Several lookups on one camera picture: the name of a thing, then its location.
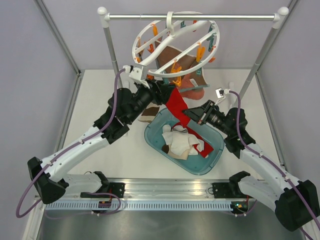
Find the red sock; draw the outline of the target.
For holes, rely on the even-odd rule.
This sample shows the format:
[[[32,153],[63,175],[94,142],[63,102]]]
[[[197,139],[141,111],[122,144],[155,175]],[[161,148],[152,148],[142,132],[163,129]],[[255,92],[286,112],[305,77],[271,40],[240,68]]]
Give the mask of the red sock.
[[[176,88],[171,92],[165,106],[183,127],[189,124],[191,119],[183,113],[184,110],[188,109],[188,106]]]
[[[214,148],[205,141],[198,133],[193,129],[187,127],[188,133],[193,135],[197,140],[192,144],[193,148],[203,157],[208,158],[209,154],[214,151]]]

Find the white round clip hanger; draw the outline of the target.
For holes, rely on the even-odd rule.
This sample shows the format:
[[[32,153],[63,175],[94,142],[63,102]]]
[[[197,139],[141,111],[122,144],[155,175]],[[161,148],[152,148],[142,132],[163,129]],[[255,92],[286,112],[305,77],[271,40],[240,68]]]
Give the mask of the white round clip hanger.
[[[147,67],[147,75],[159,78],[176,78],[203,68],[215,60],[220,45],[220,29],[214,20],[187,18],[191,11],[182,13],[183,18],[174,19],[174,12],[165,15],[164,20],[148,23],[137,35],[132,45],[132,58],[135,64]],[[168,46],[181,50],[181,53],[157,68],[156,58]],[[197,65],[189,70],[174,70],[177,60],[185,55],[196,57]]]

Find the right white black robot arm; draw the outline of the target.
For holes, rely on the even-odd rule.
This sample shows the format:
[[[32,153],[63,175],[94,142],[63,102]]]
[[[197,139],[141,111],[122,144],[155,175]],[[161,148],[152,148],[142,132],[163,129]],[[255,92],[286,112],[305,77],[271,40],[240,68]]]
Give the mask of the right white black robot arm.
[[[310,181],[302,181],[280,165],[269,159],[261,147],[246,131],[245,111],[233,107],[227,114],[211,100],[205,104],[183,111],[199,125],[209,124],[225,133],[225,146],[238,159],[253,168],[262,178],[260,182],[244,171],[230,177],[228,192],[239,198],[253,197],[271,209],[278,221],[293,232],[314,221],[320,224],[320,204],[316,186]]]

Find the white black-striped sock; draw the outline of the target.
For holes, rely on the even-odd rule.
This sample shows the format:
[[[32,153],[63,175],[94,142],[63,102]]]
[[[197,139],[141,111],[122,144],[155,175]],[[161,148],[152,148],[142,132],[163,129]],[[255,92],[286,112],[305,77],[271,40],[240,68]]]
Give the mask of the white black-striped sock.
[[[169,124],[166,124],[162,127],[162,135],[165,137],[172,136],[174,133],[178,134],[188,134],[188,129],[183,127],[182,125],[175,125],[175,126],[170,126]]]

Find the white cloth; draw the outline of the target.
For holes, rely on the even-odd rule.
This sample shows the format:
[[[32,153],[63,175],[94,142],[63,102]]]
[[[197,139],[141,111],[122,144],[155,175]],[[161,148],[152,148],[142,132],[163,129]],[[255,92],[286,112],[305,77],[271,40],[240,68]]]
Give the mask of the white cloth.
[[[173,135],[166,137],[163,136],[166,145],[171,145],[171,149],[176,149],[178,151],[184,151],[191,148],[190,145],[194,144],[197,138],[191,134],[179,134],[174,133]]]

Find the white fluffy sock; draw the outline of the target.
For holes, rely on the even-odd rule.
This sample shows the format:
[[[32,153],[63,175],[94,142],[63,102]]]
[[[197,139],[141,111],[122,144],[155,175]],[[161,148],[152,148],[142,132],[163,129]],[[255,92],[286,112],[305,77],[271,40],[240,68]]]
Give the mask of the white fluffy sock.
[[[196,156],[202,151],[203,151],[203,147],[202,147],[202,145],[200,143],[193,144],[193,145],[190,145],[190,150],[189,150],[188,154],[190,156]]]

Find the yellow clothes peg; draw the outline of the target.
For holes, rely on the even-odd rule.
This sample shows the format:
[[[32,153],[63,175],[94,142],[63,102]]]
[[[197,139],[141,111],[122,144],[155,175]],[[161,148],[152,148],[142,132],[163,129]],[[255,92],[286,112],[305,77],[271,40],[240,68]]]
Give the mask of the yellow clothes peg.
[[[179,87],[182,85],[182,78],[181,78],[181,76],[177,76],[177,77],[175,78],[175,80],[173,80],[172,82],[175,84],[176,87],[179,88]]]

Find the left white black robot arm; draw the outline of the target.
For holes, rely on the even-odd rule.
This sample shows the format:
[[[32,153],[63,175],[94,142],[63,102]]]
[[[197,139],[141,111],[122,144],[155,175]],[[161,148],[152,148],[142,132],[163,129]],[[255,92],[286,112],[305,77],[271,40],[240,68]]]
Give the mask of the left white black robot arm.
[[[150,103],[164,105],[176,90],[172,83],[159,80],[147,80],[146,83],[147,86],[138,85],[136,92],[115,88],[106,112],[79,139],[49,157],[33,157],[27,162],[32,183],[44,204],[73,194],[82,198],[108,195],[110,182],[102,172],[84,175],[69,174],[69,171],[125,135]]]

